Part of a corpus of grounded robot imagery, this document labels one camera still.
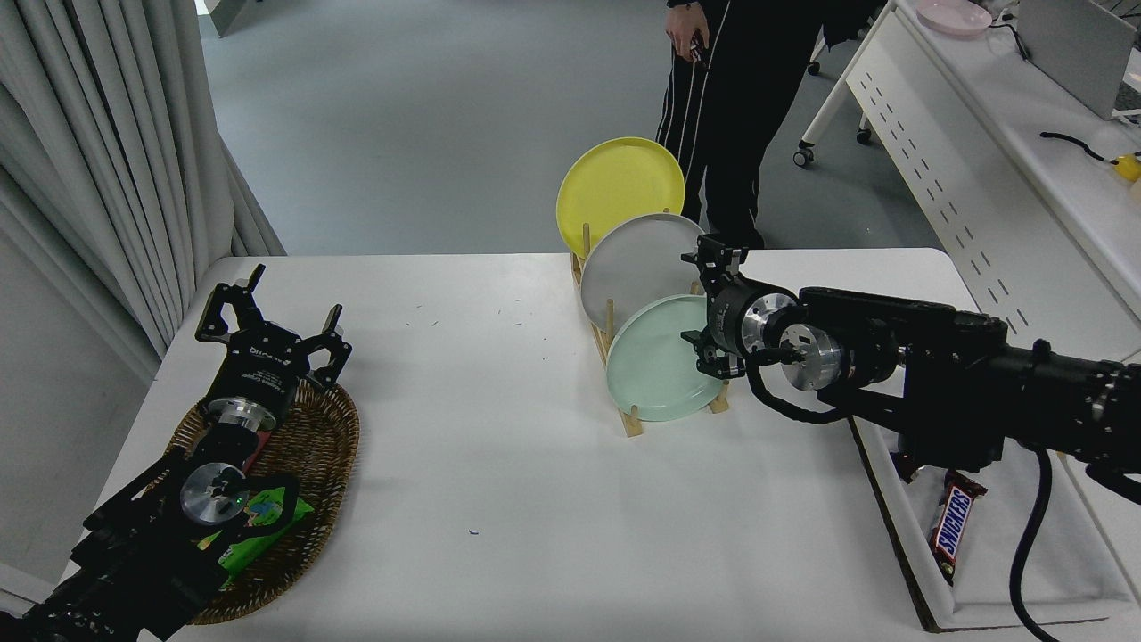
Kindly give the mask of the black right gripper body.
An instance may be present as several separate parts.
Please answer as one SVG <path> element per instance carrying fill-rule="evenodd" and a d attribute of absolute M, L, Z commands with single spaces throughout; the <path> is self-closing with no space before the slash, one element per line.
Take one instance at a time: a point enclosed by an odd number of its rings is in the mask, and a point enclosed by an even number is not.
<path fill-rule="evenodd" d="M 758 281 L 722 276 L 705 284 L 709 330 L 725 353 L 748 355 L 764 346 L 764 292 Z"/>

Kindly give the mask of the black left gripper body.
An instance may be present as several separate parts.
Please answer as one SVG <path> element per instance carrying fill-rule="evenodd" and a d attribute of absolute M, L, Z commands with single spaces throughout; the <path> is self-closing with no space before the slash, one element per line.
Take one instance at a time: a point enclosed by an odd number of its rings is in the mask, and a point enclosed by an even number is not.
<path fill-rule="evenodd" d="M 209 389 L 209 414 L 225 406 L 256 405 L 282 422 L 296 399 L 300 379 L 308 374 L 301 338 L 284 328 L 240 330 L 232 333 L 222 366 Z"/>

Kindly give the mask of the person's right hand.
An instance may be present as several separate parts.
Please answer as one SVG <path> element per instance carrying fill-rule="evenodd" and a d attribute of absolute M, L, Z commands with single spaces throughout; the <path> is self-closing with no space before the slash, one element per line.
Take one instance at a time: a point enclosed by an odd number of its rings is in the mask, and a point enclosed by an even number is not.
<path fill-rule="evenodd" d="M 709 16 L 701 1 L 669 1 L 665 33 L 677 56 L 682 60 L 695 62 L 696 50 L 709 47 L 712 41 Z"/>

